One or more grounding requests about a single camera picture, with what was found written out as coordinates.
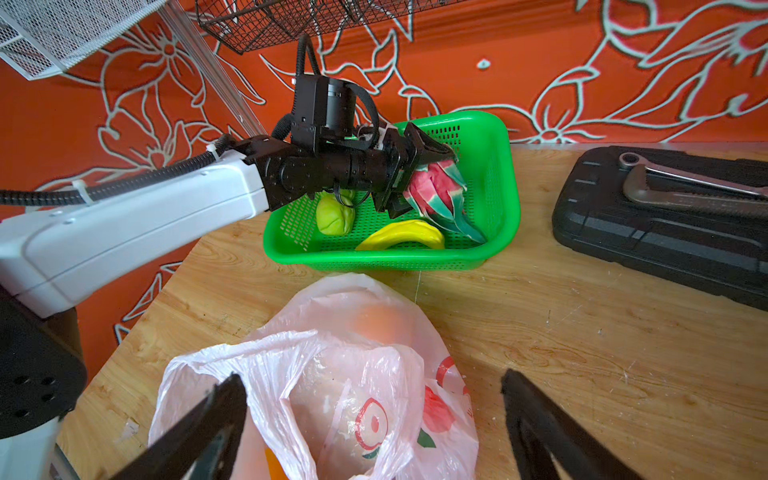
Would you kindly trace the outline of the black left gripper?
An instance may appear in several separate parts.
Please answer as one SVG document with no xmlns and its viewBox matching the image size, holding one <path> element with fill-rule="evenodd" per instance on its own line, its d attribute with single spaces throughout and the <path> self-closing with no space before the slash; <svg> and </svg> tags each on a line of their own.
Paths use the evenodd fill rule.
<svg viewBox="0 0 768 480">
<path fill-rule="evenodd" d="M 387 130 L 380 149 L 348 153 L 350 161 L 335 179 L 335 189 L 369 193 L 375 211 L 386 213 L 390 219 L 413 210 L 404 193 L 417 167 L 457 159 L 450 146 L 433 139 L 413 122 L 407 123 L 404 135 Z"/>
</svg>

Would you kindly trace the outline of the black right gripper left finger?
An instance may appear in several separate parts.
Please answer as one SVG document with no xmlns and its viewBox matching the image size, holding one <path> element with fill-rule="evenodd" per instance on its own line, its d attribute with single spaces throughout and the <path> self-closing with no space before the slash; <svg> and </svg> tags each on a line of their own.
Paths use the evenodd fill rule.
<svg viewBox="0 0 768 480">
<path fill-rule="evenodd" d="M 114 477 L 229 479 L 246 413 L 245 387 L 240 376 L 232 374 Z"/>
</svg>

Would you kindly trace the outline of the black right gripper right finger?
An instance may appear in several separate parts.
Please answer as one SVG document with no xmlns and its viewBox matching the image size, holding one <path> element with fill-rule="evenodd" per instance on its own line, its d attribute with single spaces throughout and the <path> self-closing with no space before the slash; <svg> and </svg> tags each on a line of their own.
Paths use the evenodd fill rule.
<svg viewBox="0 0 768 480">
<path fill-rule="evenodd" d="M 506 428 L 522 479 L 638 479 L 640 475 L 521 372 L 501 379 Z"/>
</svg>

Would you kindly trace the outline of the pink plastic bag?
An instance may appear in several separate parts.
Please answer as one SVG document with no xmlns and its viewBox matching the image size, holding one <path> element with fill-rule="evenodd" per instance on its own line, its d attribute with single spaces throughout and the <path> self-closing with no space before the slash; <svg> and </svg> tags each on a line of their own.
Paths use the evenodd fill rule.
<svg viewBox="0 0 768 480">
<path fill-rule="evenodd" d="M 470 394 L 424 312 L 364 274 L 325 277 L 237 344 L 173 358 L 149 430 L 157 441 L 216 384 L 238 375 L 247 413 L 233 475 L 290 479 L 471 479 Z"/>
</svg>

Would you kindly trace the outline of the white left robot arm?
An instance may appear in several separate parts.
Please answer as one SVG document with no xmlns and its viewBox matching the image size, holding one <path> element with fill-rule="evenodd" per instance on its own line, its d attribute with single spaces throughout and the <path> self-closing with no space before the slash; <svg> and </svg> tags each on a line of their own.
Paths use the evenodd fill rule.
<svg viewBox="0 0 768 480">
<path fill-rule="evenodd" d="M 404 192 L 448 145 L 414 124 L 367 127 L 359 139 L 324 127 L 237 141 L 96 187 L 5 190 L 27 212 L 1 224 L 1 475 L 41 479 L 86 371 L 75 309 L 101 287 L 229 224 L 304 196 L 354 190 L 375 209 L 407 211 Z"/>
</svg>

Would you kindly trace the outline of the yellow banana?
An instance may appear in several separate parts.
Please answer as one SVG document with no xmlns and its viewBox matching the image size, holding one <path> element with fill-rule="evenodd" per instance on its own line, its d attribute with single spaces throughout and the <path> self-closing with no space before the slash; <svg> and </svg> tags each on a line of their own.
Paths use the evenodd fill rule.
<svg viewBox="0 0 768 480">
<path fill-rule="evenodd" d="M 363 240 L 357 251 L 382 251 L 403 243 L 418 243 L 433 250 L 445 248 L 440 230 L 422 220 L 407 220 L 386 225 Z"/>
</svg>

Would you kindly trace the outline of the green plastic basket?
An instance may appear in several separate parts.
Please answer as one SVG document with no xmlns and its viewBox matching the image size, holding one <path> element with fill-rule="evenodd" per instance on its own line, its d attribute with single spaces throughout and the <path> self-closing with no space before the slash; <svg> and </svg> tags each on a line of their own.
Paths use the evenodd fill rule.
<svg viewBox="0 0 768 480">
<path fill-rule="evenodd" d="M 484 235 L 485 243 L 448 232 L 442 250 L 410 242 L 382 251 L 360 251 L 357 247 L 361 242 L 391 222 L 387 214 L 375 211 L 372 200 L 358 206 L 349 234 L 331 237 L 317 228 L 317 202 L 302 198 L 269 216 L 263 234 L 265 254 L 281 265 L 305 265 L 320 271 L 424 271 L 474 269 L 504 250 L 521 220 L 504 122 L 491 113 L 469 110 L 414 123 L 457 154 L 458 168 L 468 184 L 464 211 L 469 223 Z"/>
</svg>

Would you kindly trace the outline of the black plastic tool case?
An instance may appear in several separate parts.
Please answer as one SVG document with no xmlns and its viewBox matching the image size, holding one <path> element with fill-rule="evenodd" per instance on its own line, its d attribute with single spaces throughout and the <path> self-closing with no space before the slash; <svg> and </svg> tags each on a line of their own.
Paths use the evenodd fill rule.
<svg viewBox="0 0 768 480">
<path fill-rule="evenodd" d="M 585 151 L 552 214 L 554 238 L 589 256 L 764 310 L 767 221 L 642 206 L 623 193 L 627 146 Z"/>
</svg>

